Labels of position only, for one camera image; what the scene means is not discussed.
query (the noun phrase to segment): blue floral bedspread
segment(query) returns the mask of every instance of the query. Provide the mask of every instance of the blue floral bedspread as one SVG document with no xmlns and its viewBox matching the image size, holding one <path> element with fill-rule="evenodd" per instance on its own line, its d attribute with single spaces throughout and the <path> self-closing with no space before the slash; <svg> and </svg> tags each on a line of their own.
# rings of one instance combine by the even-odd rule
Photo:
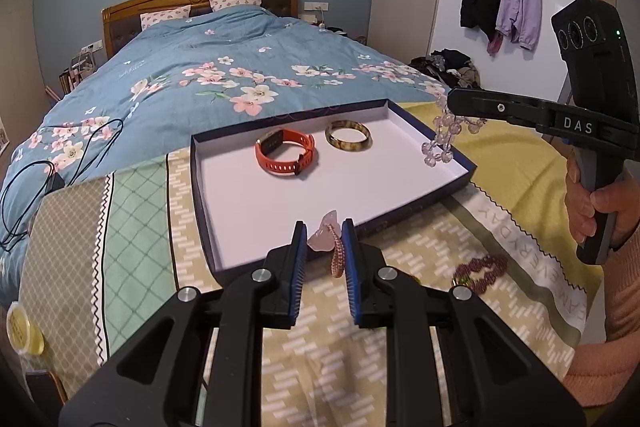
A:
<svg viewBox="0 0 640 427">
<path fill-rule="evenodd" d="M 443 92 L 429 77 L 366 46 L 256 6 L 162 22 L 50 111 L 15 150 L 2 190 L 37 160 L 52 162 L 68 184 L 79 165 L 83 169 L 111 145 L 99 164 L 78 176 L 82 182 L 188 146 L 192 134 L 241 121 L 380 98 L 429 102 Z M 116 118 L 124 122 L 116 141 L 118 122 L 89 142 Z M 4 222 L 14 235 L 0 219 L 4 306 L 17 299 L 28 240 L 20 236 L 39 197 L 27 207 L 49 171 L 42 164 L 28 168 L 7 191 Z"/>
</svg>

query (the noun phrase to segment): watch face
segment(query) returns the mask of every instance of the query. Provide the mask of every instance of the watch face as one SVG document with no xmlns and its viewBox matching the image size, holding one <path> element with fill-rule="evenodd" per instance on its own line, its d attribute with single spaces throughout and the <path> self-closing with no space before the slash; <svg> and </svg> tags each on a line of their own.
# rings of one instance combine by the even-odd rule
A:
<svg viewBox="0 0 640 427">
<path fill-rule="evenodd" d="M 260 144 L 260 151 L 265 156 L 270 155 L 274 150 L 282 145 L 284 141 L 284 132 L 282 129 L 276 129 L 267 133 L 265 136 L 258 140 Z"/>
</svg>

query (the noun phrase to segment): zigzag line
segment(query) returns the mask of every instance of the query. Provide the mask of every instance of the zigzag line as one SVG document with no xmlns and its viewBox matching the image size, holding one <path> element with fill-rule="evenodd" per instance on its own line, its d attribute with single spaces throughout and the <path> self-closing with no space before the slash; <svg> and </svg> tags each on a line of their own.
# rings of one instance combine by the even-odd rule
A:
<svg viewBox="0 0 640 427">
<path fill-rule="evenodd" d="M 94 316 L 94 333 L 95 333 L 95 353 L 98 357 L 98 364 L 102 365 L 107 361 L 108 354 L 104 352 L 100 345 L 100 336 L 102 334 L 102 320 L 100 318 L 101 307 L 98 306 L 98 295 L 102 288 L 100 284 L 100 274 L 102 272 L 102 255 L 104 253 L 104 240 L 107 232 L 107 217 L 109 215 L 109 204 L 111 201 L 111 192 L 113 189 L 113 174 L 104 179 L 104 190 L 102 199 L 100 200 L 100 215 L 98 216 L 98 226 L 95 233 L 95 248 L 93 259 L 93 281 L 91 290 L 91 311 Z"/>
<path fill-rule="evenodd" d="M 518 222 L 513 218 L 513 214 L 511 214 L 506 208 L 504 208 L 503 206 L 501 206 L 501 204 L 498 204 L 497 201 L 494 201 L 494 199 L 487 194 L 484 190 L 482 190 L 482 188 L 478 187 L 474 182 L 470 182 L 475 188 L 477 188 L 480 192 L 482 192 L 482 194 L 484 194 L 489 201 L 491 201 L 495 206 L 497 206 L 498 208 L 501 208 L 504 212 L 506 212 L 508 214 L 509 217 L 511 217 L 511 221 L 513 222 L 513 224 L 518 227 L 518 229 L 524 234 L 527 235 L 527 237 L 532 238 L 535 242 L 536 245 L 538 245 L 538 249 L 542 252 L 542 255 L 545 255 L 546 257 L 550 257 L 551 259 L 554 259 L 556 261 L 556 263 L 558 263 L 560 265 L 560 269 L 562 271 L 562 278 L 564 279 L 564 281 L 571 286 L 571 288 L 573 288 L 574 290 L 580 290 L 582 292 L 587 293 L 587 289 L 583 288 L 582 286 L 576 286 L 575 284 L 573 284 L 572 282 L 569 281 L 569 279 L 566 278 L 566 275 L 564 273 L 564 266 L 562 266 L 562 263 L 560 263 L 560 260 L 558 259 L 558 257 L 556 257 L 555 255 L 551 254 L 551 253 L 546 253 L 542 247 L 540 246 L 540 243 L 538 242 L 538 240 L 533 237 L 533 235 L 531 235 L 529 232 L 527 232 L 526 230 L 523 229 L 523 227 L 521 227 Z"/>
</svg>

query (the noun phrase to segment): orange watch strap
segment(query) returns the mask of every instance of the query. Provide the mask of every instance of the orange watch strap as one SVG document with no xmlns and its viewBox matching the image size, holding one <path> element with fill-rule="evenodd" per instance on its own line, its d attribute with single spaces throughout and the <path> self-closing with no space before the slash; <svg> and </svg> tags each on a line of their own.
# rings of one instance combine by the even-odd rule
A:
<svg viewBox="0 0 640 427">
<path fill-rule="evenodd" d="M 262 147 L 260 140 L 255 143 L 255 157 L 258 160 L 258 164 L 264 170 L 274 172 L 275 174 L 300 174 L 306 169 L 314 159 L 314 151 L 316 149 L 316 141 L 312 135 L 306 135 L 298 131 L 290 129 L 280 129 L 277 132 L 282 131 L 282 141 L 292 142 L 302 146 L 305 152 L 301 154 L 297 160 L 282 162 L 271 160 L 262 153 Z"/>
</svg>

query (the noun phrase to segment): hand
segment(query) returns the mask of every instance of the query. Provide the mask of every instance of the hand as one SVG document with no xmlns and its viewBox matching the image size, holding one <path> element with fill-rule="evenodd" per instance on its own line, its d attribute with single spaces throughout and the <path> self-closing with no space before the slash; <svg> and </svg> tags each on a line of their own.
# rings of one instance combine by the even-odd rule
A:
<svg viewBox="0 0 640 427">
<path fill-rule="evenodd" d="M 618 218 L 611 236 L 616 247 L 624 243 L 638 227 L 640 221 L 640 185 L 627 175 L 624 180 L 614 182 L 591 194 L 580 185 L 580 169 L 575 158 L 566 163 L 566 197 L 564 204 L 569 214 L 569 230 L 578 243 L 596 233 L 595 212 L 610 214 L 617 212 Z"/>
</svg>

